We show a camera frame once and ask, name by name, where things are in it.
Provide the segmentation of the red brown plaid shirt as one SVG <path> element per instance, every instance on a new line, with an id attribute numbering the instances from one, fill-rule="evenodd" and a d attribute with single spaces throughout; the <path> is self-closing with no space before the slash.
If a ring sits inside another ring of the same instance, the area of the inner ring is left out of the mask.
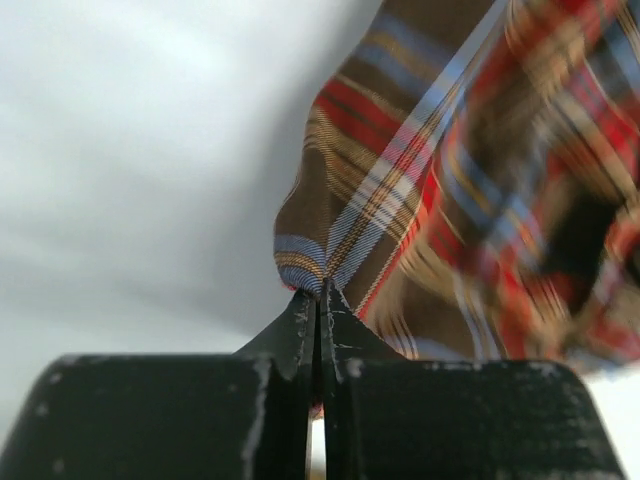
<path id="1" fill-rule="evenodd" d="M 410 359 L 636 363 L 638 3 L 382 3 L 274 234 Z"/>

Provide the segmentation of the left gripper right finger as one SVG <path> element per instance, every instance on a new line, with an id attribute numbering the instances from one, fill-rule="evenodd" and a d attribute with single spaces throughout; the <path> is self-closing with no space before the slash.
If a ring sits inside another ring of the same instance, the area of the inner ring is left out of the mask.
<path id="1" fill-rule="evenodd" d="M 620 479 L 578 377 L 541 361 L 411 361 L 325 283 L 319 301 L 330 479 Z"/>

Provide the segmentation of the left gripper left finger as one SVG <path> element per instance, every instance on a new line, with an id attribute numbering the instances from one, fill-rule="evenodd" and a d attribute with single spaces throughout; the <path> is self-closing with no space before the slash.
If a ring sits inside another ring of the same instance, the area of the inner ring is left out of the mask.
<path id="1" fill-rule="evenodd" d="M 76 354 L 34 382 L 5 479 L 304 479 L 316 302 L 233 354 Z"/>

